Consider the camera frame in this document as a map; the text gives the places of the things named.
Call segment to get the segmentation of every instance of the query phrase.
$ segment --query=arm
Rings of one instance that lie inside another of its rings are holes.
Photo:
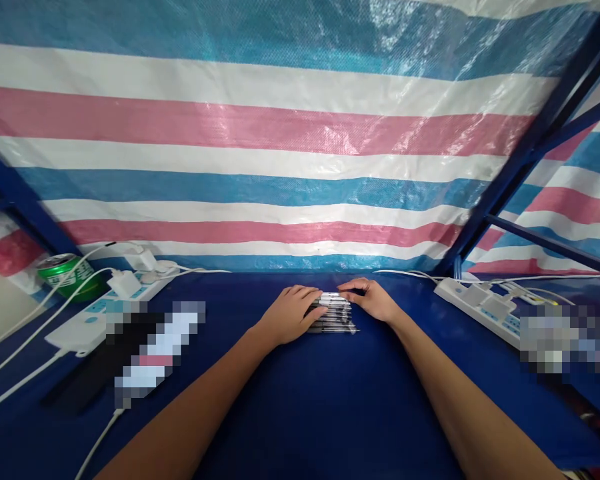
[[[151,420],[97,480],[190,480],[229,408],[260,362],[295,340],[326,308],[303,318],[318,289],[286,288],[238,343]]]
[[[418,373],[438,421],[470,480],[564,480],[544,453],[393,301],[376,281],[356,279],[342,296],[396,333]]]

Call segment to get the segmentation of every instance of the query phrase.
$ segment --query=pink stripe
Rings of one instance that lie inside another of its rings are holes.
[[[22,230],[0,239],[0,275],[9,277],[30,266],[44,250]]]
[[[527,211],[554,211],[585,225],[600,223],[600,199],[564,187],[542,189]]]
[[[504,232],[491,227],[478,242],[477,248],[482,250],[491,250],[493,246],[500,240]]]
[[[545,155],[545,158],[548,160],[560,160],[560,161],[569,160],[571,158],[571,156],[573,155],[573,152],[575,152],[576,148],[578,148],[578,146],[580,146],[582,141],[585,138],[587,138],[587,135],[590,134],[594,128],[595,128],[595,125],[578,133],[576,136],[570,138],[566,142],[562,143],[561,145],[557,146],[556,148],[554,148],[553,150],[548,152]]]
[[[532,117],[382,117],[0,87],[0,135],[338,155],[508,155]]]
[[[547,270],[540,268],[535,258],[526,260],[496,260],[478,262],[469,269],[471,273],[501,273],[516,275],[596,275],[594,270]]]
[[[63,222],[78,244],[128,239],[186,243],[238,243],[272,241],[313,243],[333,240],[412,247],[423,241],[450,245],[460,232],[458,225],[429,223],[416,229],[358,225],[347,222],[277,223],[238,222],[132,222],[119,220],[74,220]]]

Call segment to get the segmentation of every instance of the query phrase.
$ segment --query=finger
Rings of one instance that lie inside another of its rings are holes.
[[[362,307],[365,298],[362,295],[356,295],[352,292],[340,292],[340,296],[346,300],[349,300],[351,303],[355,303],[356,305],[360,305]]]
[[[295,295],[296,293],[298,293],[303,288],[306,288],[306,287],[304,285],[294,285],[289,290],[289,295]]]
[[[360,290],[367,291],[369,290],[370,286],[371,282],[369,280],[367,280],[366,278],[358,278],[343,283],[342,285],[338,286],[338,290],[351,290],[353,288],[357,288]]]
[[[318,289],[315,287],[304,287],[303,289],[298,290],[295,296],[299,298],[305,298],[308,294],[315,291],[318,291]]]
[[[309,314],[307,314],[307,316],[302,319],[300,325],[308,329],[311,326],[311,324],[318,320],[318,318],[322,317],[327,312],[327,310],[329,309],[326,307],[318,307],[314,310],[311,310]]]
[[[316,290],[314,292],[310,292],[310,294],[308,294],[304,299],[303,299],[303,303],[305,303],[307,305],[307,308],[309,308],[310,304],[312,304],[314,301],[318,300],[318,298],[320,298],[322,296],[322,290]]]

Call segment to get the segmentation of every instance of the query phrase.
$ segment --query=white power strip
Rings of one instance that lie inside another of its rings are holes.
[[[168,277],[178,272],[179,268],[174,267],[162,275]],[[135,276],[141,281],[144,273],[146,272],[138,271],[135,272]],[[133,302],[151,300],[171,280],[173,278],[158,280],[151,284],[142,283],[142,288],[132,296]],[[121,314],[125,303],[129,302],[120,300],[118,295],[110,290],[48,334],[45,340],[54,347],[74,351],[77,352],[78,357],[84,357],[105,339],[107,335],[107,313],[120,313],[122,320]]]
[[[484,327],[498,335],[498,337],[520,350],[520,319],[510,313],[495,315],[481,305],[476,307],[471,306],[462,298],[468,290],[467,287],[456,282],[456,280],[447,278],[436,286],[434,292],[444,298],[444,300],[454,304],[468,316],[474,318],[474,320],[480,322]]]

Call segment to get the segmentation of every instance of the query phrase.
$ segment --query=green can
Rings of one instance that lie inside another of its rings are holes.
[[[66,276],[67,272],[74,268],[79,261],[80,257],[77,255],[63,253],[38,262],[35,268],[38,270],[38,275],[40,275],[48,285],[55,287],[60,280]],[[86,261],[82,262],[82,264],[80,264],[76,270],[71,272],[69,277],[62,282],[60,288],[58,288],[58,293],[63,297],[69,298],[92,274],[93,268],[90,264]],[[89,280],[86,285],[80,288],[80,293],[78,293],[71,301],[78,303],[92,300],[102,295],[104,291],[105,284],[102,281],[102,278],[100,278],[100,275],[96,275]]]

